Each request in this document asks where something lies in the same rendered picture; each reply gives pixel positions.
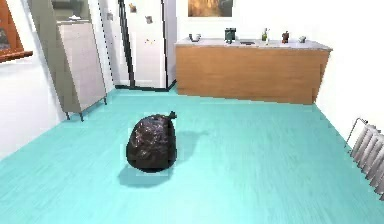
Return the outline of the wooden kitchen counter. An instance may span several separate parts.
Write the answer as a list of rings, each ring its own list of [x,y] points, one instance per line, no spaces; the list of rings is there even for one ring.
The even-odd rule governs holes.
[[[227,44],[217,38],[175,44],[180,94],[312,104],[332,49],[316,41]]]

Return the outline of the orange framed window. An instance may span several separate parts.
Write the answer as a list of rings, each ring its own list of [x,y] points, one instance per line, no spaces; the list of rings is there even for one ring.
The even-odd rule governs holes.
[[[6,0],[0,0],[0,63],[30,57],[24,49]]]

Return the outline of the black rubbish bag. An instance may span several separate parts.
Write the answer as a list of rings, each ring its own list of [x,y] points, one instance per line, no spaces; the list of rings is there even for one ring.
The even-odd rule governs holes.
[[[177,115],[154,114],[140,119],[126,146],[127,162],[146,173],[170,168],[176,161],[176,134],[172,120]]]

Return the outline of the white fridge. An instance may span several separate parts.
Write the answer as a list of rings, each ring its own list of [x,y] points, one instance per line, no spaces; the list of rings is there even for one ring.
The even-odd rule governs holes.
[[[124,0],[135,86],[129,86],[117,0],[99,0],[112,82],[167,91],[176,83],[176,0]]]

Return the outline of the grey tall cupboard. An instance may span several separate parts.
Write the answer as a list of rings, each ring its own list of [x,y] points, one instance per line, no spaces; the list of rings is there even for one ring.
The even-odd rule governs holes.
[[[62,111],[107,101],[90,0],[26,0]]]

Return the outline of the framed orange wall picture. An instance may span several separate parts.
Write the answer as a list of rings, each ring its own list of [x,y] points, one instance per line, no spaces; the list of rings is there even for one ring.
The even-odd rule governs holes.
[[[233,0],[188,0],[189,17],[231,17]]]

